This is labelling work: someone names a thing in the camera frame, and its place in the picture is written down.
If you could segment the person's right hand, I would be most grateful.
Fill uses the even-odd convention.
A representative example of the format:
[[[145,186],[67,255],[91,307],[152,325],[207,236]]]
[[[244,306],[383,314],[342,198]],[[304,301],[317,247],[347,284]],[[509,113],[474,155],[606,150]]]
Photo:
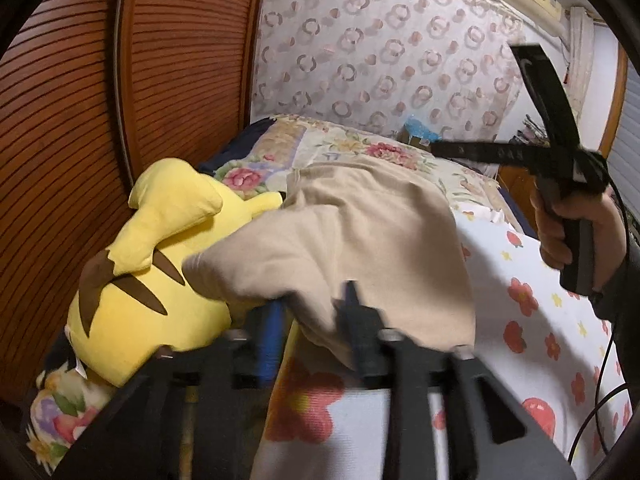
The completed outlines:
[[[563,273],[564,288],[582,296],[600,292],[623,263],[628,245],[611,193],[545,200],[536,190],[530,201],[544,263]]]

